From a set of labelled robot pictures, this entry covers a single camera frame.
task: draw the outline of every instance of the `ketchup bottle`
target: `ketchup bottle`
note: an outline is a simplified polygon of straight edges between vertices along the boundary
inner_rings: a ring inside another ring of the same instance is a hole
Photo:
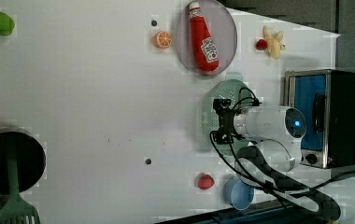
[[[191,2],[189,9],[195,61],[202,71],[211,72],[219,67],[218,50],[207,29],[204,16],[201,14],[200,4]]]

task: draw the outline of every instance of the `orange slice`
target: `orange slice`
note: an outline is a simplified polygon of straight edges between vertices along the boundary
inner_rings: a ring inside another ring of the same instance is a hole
[[[160,31],[154,35],[153,43],[159,49],[167,49],[172,45],[172,36],[166,31]]]

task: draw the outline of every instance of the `ketchup label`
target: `ketchup label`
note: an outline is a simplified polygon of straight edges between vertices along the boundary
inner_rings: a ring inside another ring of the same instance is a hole
[[[202,16],[200,8],[194,8],[190,10],[190,19],[197,16]]]
[[[208,63],[212,63],[218,60],[218,50],[216,45],[213,43],[212,37],[208,37],[203,40],[201,49],[206,57]]]

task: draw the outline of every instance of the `toy fruit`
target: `toy fruit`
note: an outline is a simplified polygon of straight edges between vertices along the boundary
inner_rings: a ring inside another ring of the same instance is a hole
[[[172,36],[166,31],[160,31],[154,35],[153,44],[159,49],[167,49],[172,45]]]
[[[12,34],[15,22],[6,13],[0,12],[0,35],[8,36]]]
[[[274,59],[279,59],[280,51],[285,50],[285,46],[280,43],[283,38],[283,31],[280,31],[275,37],[272,37],[270,29],[267,26],[264,26],[263,32],[265,41],[267,41],[268,53]]]
[[[198,188],[200,189],[210,189],[215,184],[215,180],[213,180],[210,175],[203,175],[198,181]]]
[[[256,49],[257,50],[265,50],[265,49],[267,49],[267,41],[265,41],[263,39],[260,39],[259,41],[257,41]]]

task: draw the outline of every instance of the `green lime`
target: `green lime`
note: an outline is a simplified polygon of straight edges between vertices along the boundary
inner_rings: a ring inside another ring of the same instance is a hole
[[[0,12],[0,35],[11,35],[15,28],[15,22],[6,13]]]

